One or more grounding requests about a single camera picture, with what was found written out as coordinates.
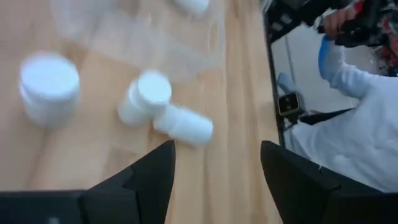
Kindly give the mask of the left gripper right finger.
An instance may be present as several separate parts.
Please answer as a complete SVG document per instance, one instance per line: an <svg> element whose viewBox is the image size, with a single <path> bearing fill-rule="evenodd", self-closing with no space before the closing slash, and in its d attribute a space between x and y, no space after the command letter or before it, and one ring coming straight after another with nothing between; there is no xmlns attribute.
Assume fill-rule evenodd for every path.
<svg viewBox="0 0 398 224"><path fill-rule="evenodd" d="M284 223L397 224L397 194L385 194L271 142L261 143L268 188Z"/></svg>

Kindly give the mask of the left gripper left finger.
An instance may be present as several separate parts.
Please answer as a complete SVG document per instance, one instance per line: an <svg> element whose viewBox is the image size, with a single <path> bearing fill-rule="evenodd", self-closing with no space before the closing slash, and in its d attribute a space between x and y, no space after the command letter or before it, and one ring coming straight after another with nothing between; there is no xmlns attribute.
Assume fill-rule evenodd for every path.
<svg viewBox="0 0 398 224"><path fill-rule="evenodd" d="M175 143L168 140L83 196L89 224L164 224L175 176Z"/></svg>

